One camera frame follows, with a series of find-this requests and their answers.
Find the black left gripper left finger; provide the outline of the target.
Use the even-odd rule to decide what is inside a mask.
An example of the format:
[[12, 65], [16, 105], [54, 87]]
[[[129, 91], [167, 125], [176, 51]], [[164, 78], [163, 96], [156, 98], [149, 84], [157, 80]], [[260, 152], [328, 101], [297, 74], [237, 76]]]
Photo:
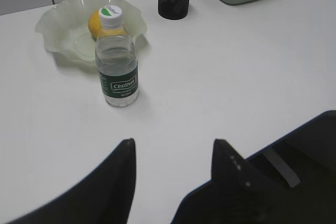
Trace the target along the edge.
[[82, 181], [13, 223], [127, 223], [136, 183], [134, 139], [126, 139]]

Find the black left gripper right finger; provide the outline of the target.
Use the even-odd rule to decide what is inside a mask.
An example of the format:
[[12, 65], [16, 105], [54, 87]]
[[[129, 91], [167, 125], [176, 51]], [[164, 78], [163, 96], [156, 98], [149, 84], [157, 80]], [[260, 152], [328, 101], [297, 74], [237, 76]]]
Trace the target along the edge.
[[276, 191], [226, 140], [216, 139], [210, 180], [184, 197], [172, 223], [270, 223]]

